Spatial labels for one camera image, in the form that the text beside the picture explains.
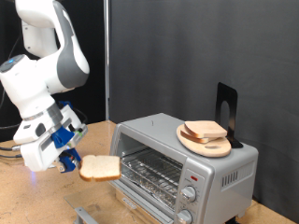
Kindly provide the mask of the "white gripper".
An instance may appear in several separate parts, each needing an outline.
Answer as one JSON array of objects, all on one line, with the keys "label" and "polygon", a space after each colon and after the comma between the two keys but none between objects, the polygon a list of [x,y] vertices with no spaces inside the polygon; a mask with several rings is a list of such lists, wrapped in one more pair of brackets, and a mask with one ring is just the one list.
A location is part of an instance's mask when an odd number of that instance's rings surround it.
[{"label": "white gripper", "polygon": [[19,128],[19,144],[25,164],[33,172],[51,166],[61,173],[80,169],[76,146],[88,132],[86,119],[72,105],[53,105],[39,118],[24,120]]}]

